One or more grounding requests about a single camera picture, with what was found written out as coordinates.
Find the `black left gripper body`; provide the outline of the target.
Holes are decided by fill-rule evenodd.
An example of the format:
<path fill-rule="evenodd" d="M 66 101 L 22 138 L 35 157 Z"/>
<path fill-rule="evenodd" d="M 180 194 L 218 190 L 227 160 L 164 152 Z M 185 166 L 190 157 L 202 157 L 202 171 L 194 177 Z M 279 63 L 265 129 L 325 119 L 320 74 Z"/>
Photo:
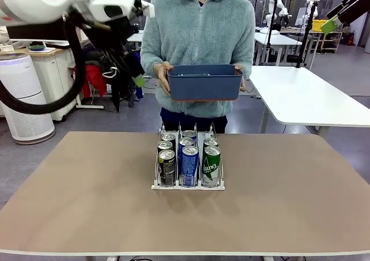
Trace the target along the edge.
<path fill-rule="evenodd" d="M 134 34 L 128 17 L 122 17 L 103 23 L 95 23 L 98 30 L 96 44 L 102 50 L 117 55 L 127 54 L 127 39 Z"/>

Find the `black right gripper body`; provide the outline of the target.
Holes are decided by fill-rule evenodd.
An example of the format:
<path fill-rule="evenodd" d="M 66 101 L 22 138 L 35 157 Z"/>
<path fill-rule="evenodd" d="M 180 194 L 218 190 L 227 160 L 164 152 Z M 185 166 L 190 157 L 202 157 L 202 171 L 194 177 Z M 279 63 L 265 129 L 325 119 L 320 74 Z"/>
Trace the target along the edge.
<path fill-rule="evenodd" d="M 342 0 L 341 4 L 339 21 L 342 24 L 350 24 L 369 11 L 369 0 Z"/>

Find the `person's right hand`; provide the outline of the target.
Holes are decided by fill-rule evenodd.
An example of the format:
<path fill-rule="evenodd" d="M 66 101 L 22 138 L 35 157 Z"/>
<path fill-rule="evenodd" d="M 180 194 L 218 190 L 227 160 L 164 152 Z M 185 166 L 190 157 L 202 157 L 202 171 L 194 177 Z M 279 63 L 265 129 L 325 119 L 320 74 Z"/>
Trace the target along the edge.
<path fill-rule="evenodd" d="M 167 80 L 167 74 L 172 69 L 173 66 L 167 61 L 164 61 L 163 63 L 155 63 L 153 65 L 153 71 L 155 75 L 158 77 L 159 84 L 163 89 L 164 93 L 168 96 L 170 96 L 170 87 Z"/>

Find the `person's left hand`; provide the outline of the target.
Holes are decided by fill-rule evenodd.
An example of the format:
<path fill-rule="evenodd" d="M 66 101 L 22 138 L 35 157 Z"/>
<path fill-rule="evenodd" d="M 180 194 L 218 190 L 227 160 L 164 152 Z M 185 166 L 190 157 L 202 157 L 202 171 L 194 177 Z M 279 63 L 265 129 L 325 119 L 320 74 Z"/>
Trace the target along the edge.
<path fill-rule="evenodd" d="M 235 64 L 234 67 L 235 67 L 235 74 L 236 75 L 242 75 L 241 80 L 240 80 L 241 84 L 240 84 L 239 91 L 240 92 L 246 92 L 246 80 L 243 76 L 243 67 L 242 67 L 242 65 L 239 65 L 239 64 Z"/>

